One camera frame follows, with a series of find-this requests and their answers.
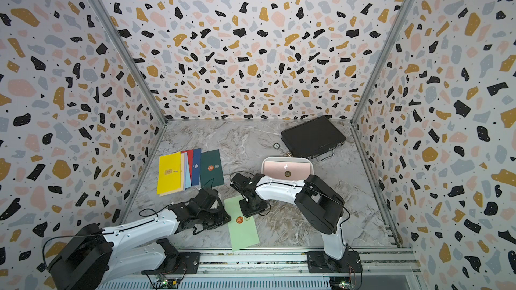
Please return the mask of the light green envelope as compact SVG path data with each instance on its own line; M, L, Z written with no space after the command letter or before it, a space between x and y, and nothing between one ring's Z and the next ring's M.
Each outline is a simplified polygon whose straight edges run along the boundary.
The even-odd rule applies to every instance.
M240 251L259 244L255 220L253 217L244 217L240 200L243 200L241 196L224 200L224 209L231 217L231 221L228 223L228 231L233 251Z

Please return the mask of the dark green envelope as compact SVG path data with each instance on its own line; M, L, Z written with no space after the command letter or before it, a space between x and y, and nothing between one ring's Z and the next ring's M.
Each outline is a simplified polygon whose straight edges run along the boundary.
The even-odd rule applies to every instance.
M202 153L200 164L201 188L209 189L224 185L224 174L219 150Z

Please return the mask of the white storage box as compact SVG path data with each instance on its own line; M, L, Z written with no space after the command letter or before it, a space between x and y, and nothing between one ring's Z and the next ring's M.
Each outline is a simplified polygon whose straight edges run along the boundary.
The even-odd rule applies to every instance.
M261 173L275 180L301 181L314 174L311 161L296 157L267 157Z

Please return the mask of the pink envelope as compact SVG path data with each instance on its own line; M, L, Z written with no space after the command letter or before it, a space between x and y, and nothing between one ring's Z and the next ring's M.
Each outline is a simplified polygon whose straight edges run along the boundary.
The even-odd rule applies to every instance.
M263 174L280 180L305 180L313 172L312 165L307 162L266 161Z

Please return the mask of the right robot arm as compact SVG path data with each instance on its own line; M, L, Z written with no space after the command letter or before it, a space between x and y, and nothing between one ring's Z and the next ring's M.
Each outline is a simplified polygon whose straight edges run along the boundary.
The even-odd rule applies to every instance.
M243 197L239 204L247 218L266 214L270 201L295 205L306 221L321 233L326 256L335 262L344 258L348 245L342 225L351 214L343 198L320 177L309 175L305 180L286 181L265 174L249 178L236 173L231 177L231 187Z

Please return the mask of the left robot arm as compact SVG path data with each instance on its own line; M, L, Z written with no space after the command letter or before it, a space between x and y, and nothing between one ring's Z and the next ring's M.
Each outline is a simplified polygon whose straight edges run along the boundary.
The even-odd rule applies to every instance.
M186 230L198 235L230 221L218 192L200 189L188 201L131 223L84 226L46 267L57 289L97 289L135 273L184 277L197 272L200 253L178 251L170 237Z

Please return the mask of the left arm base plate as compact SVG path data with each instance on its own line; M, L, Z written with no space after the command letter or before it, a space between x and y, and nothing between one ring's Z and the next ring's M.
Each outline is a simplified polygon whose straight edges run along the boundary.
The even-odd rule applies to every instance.
M143 275L195 275L200 263L200 252L179 252L167 256L164 262L153 270L142 271Z

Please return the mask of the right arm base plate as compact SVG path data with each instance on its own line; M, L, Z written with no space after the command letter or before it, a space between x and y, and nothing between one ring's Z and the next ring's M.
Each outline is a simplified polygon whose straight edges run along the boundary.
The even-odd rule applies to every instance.
M340 260L324 251L309 251L306 254L309 273L361 273L363 267L356 251L346 250Z

